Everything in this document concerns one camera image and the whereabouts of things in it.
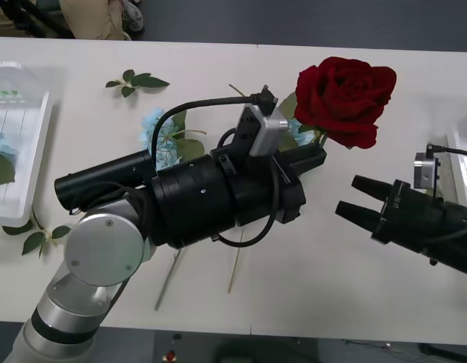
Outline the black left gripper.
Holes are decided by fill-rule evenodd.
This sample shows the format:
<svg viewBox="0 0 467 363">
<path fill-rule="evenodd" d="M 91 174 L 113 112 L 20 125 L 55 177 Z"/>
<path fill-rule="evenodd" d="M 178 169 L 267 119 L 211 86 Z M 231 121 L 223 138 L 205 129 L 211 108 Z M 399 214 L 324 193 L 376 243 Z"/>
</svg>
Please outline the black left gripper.
<svg viewBox="0 0 467 363">
<path fill-rule="evenodd" d="M 306 203 L 298 176 L 324 164 L 325 150 L 318 143 L 305 144 L 274 154 L 279 172 L 279 206 L 276 221 L 286 224 L 300 215 Z M 235 222 L 243 226 L 270 214 L 273 181 L 269 161 L 247 159 L 243 168 L 232 176 Z"/>
</svg>

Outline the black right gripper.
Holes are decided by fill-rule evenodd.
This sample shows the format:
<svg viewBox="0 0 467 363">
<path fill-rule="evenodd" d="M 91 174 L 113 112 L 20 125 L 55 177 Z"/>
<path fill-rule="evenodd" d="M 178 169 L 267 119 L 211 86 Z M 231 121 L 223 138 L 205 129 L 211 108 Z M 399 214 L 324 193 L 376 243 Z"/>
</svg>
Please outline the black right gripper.
<svg viewBox="0 0 467 363">
<path fill-rule="evenodd" d="M 444 209 L 435 206 L 432 197 L 413 190 L 408 183 L 396 180 L 388 194 L 388 183 L 356 175 L 351 186 L 385 201 L 381 214 L 344 201 L 336 207 L 336 215 L 366 231 L 373 231 L 372 239 L 421 252 L 427 240 L 442 235 Z"/>
</svg>

